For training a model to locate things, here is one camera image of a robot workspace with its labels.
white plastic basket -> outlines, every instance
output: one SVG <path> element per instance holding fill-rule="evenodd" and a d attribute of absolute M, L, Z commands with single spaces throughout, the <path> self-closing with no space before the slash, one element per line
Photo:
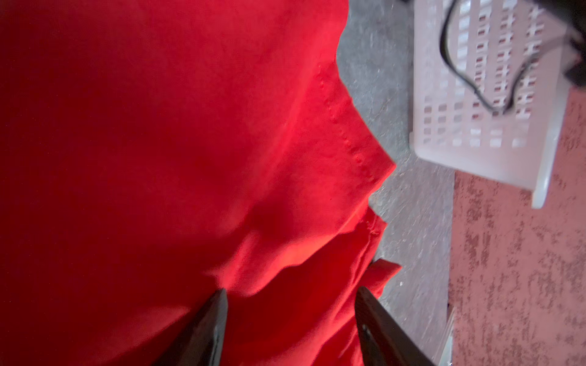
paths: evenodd
<path fill-rule="evenodd" d="M 425 160 L 533 191 L 545 202 L 570 83 L 570 46 L 545 54 L 526 74 L 511 114 L 492 115 L 444 66 L 438 41 L 451 0 L 415 0 L 411 147 Z M 489 101 L 503 104 L 534 48 L 567 26 L 524 0 L 461 0 L 449 28 L 450 55 Z"/>

red fabric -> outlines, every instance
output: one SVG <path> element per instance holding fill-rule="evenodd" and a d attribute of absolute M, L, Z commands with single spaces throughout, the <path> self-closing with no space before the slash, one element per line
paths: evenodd
<path fill-rule="evenodd" d="M 394 164 L 338 76 L 347 3 L 0 7 L 4 364 L 152 362 L 220 287 L 223 364 L 349 360 Z"/>

concrete floor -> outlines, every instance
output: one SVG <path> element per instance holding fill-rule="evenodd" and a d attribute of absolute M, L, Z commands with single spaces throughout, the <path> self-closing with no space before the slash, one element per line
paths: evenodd
<path fill-rule="evenodd" d="M 454 171 L 409 150 L 413 10 L 399 0 L 350 0 L 338 66 L 354 104 L 397 164 L 370 199 L 389 224 L 377 256 L 401 264 L 381 303 L 430 358 L 447 318 Z"/>

pink textured wall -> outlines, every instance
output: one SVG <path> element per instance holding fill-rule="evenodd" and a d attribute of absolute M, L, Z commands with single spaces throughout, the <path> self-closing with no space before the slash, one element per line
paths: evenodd
<path fill-rule="evenodd" d="M 586 365 L 586 94 L 573 91 L 547 201 L 456 173 L 455 366 Z"/>

black cable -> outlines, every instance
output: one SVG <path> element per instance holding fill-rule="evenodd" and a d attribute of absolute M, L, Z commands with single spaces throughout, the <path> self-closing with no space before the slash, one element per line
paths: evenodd
<path fill-rule="evenodd" d="M 448 8 L 448 12 L 447 12 L 445 20 L 444 20 L 444 25 L 442 26 L 441 35 L 439 36 L 439 54 L 441 55 L 441 58 L 443 59 L 444 63 L 448 67 L 448 69 L 450 69 L 450 71 L 452 71 L 460 80 L 462 80 L 466 85 L 468 85 L 468 87 L 470 87 L 470 89 L 472 89 L 472 91 L 474 91 L 474 94 L 478 97 L 478 100 L 480 101 L 480 103 L 482 103 L 482 105 L 484 105 L 484 107 L 487 110 L 489 110 L 490 112 L 499 112 L 499 113 L 503 113 L 503 114 L 508 113 L 515 108 L 515 96 L 516 96 L 517 88 L 519 87 L 519 83 L 520 83 L 521 79 L 523 78 L 523 76 L 531 68 L 530 67 L 531 64 L 533 62 L 535 62 L 536 60 L 538 60 L 541 56 L 543 56 L 547 52 L 561 46 L 563 43 L 569 42 L 570 39 L 567 37 L 562 37 L 562 38 L 556 38 L 556 39 L 550 40 L 548 42 L 545 42 L 545 44 L 543 44 L 540 47 L 540 50 L 537 53 L 534 53 L 531 56 L 529 56 L 528 58 L 526 58 L 525 61 L 523 62 L 523 64 L 521 65 L 521 67 L 519 68 L 517 75 L 515 76 L 515 79 L 513 81 L 513 86 L 511 87 L 506 105 L 502 108 L 496 108 L 488 100 L 486 100 L 486 98 L 484 97 L 484 95 L 482 95 L 482 92 L 480 91 L 478 86 L 474 83 L 474 81 L 472 81 L 466 74 L 464 74 L 463 72 L 460 72 L 458 69 L 456 69 L 454 62 L 452 61 L 451 57 L 449 56 L 448 28 L 449 28 L 449 23 L 452 19 L 452 14 L 454 13 L 454 9 L 456 8 L 458 1 L 459 0 L 452 0 L 452 4 L 450 4 L 450 6 Z"/>

